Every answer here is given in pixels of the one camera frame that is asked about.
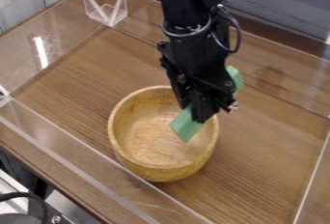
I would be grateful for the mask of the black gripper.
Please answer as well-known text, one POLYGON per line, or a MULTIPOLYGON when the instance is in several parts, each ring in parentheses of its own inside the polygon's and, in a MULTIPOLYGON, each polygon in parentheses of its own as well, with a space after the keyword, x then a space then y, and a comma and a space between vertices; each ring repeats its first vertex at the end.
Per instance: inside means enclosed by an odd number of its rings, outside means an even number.
POLYGON ((192 120, 203 124, 220 109, 231 112, 237 107, 238 84, 229 73, 226 60, 241 48, 238 20, 218 5, 199 29, 170 27, 164 21, 163 31, 168 41, 158 44, 162 66, 174 81, 180 108, 190 107, 192 120))

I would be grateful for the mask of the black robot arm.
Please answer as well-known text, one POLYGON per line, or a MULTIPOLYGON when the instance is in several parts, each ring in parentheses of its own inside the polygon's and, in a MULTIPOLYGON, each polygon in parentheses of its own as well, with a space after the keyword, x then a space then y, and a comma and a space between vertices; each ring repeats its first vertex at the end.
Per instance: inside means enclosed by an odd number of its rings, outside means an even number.
POLYGON ((226 70, 226 59, 239 51, 230 41, 230 28, 239 27, 226 0, 160 0, 162 29, 167 40, 158 43, 176 101, 204 123, 220 110, 234 109, 238 83, 226 70))

